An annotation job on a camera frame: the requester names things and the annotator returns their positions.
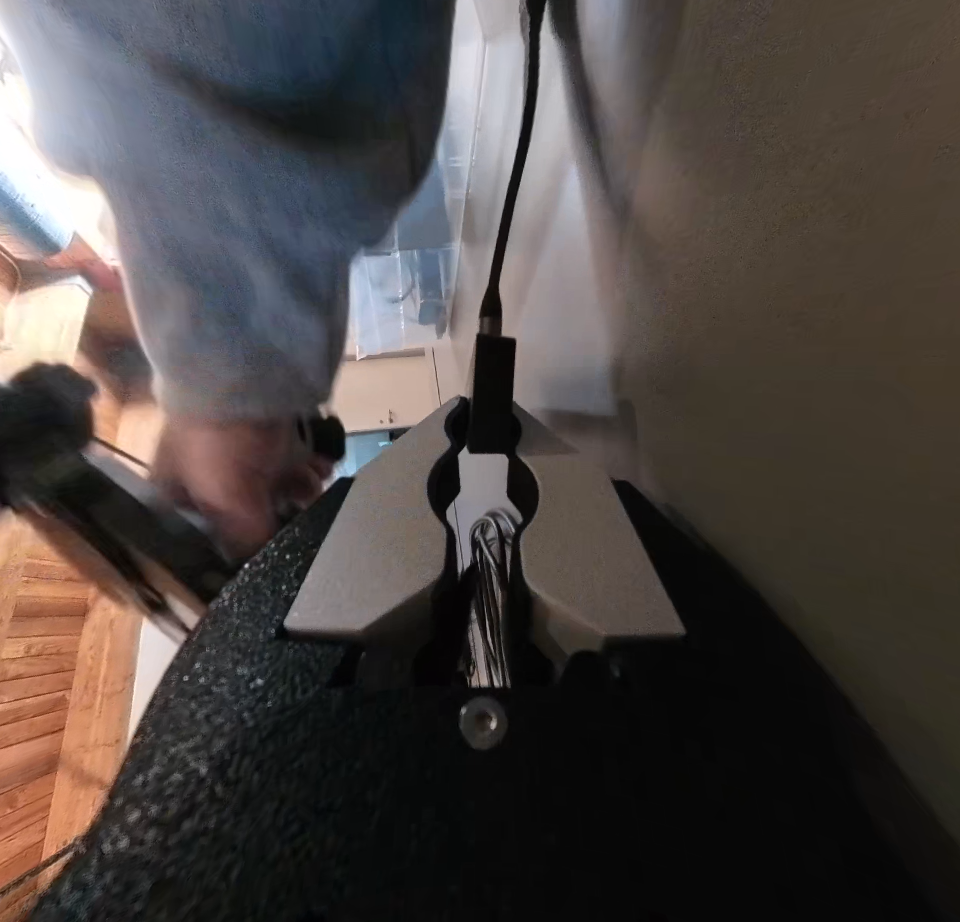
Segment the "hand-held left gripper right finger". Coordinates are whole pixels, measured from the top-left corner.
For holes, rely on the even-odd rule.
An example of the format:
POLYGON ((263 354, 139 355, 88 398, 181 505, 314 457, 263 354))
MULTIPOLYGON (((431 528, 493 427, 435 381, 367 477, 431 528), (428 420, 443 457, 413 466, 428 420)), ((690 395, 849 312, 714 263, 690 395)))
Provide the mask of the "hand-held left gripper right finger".
POLYGON ((517 403, 512 415, 512 677, 535 677, 541 660, 559 675, 580 653, 683 639, 687 630, 613 481, 517 403))

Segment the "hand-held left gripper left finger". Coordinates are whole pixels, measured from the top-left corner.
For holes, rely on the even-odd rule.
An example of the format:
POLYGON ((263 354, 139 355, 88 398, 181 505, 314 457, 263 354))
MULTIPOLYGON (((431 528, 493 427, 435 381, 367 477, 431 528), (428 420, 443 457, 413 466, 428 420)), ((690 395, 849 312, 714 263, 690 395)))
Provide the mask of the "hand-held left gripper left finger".
POLYGON ((367 463, 284 620, 288 636, 343 644, 366 684, 453 684, 469 602, 449 511, 470 404, 456 397, 367 463))

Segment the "person's right forearm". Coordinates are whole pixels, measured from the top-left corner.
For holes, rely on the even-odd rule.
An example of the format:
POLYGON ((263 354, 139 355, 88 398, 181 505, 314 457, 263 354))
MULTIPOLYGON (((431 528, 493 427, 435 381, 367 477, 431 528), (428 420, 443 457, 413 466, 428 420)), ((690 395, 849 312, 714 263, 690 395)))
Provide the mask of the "person's right forearm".
POLYGON ((455 0, 2 0, 34 133, 112 211, 169 416, 328 399, 350 265, 422 183, 455 0))

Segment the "person's right hand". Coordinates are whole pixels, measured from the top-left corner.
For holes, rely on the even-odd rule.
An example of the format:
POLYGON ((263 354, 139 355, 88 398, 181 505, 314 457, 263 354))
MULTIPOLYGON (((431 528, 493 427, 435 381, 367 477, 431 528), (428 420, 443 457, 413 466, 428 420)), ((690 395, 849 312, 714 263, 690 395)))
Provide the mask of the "person's right hand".
POLYGON ((281 508, 308 508, 335 462, 299 446, 294 424, 210 422, 168 416, 151 478, 163 496, 198 514, 225 556, 250 558, 281 527, 281 508))

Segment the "beige cabinet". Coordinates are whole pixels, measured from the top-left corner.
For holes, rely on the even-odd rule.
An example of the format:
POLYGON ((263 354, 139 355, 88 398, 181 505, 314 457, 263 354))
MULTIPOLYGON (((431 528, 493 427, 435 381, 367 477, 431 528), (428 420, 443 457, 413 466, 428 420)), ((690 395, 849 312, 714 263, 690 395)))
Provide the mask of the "beige cabinet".
POLYGON ((322 408, 366 434, 411 428, 444 402, 437 349, 425 347, 344 360, 322 408))

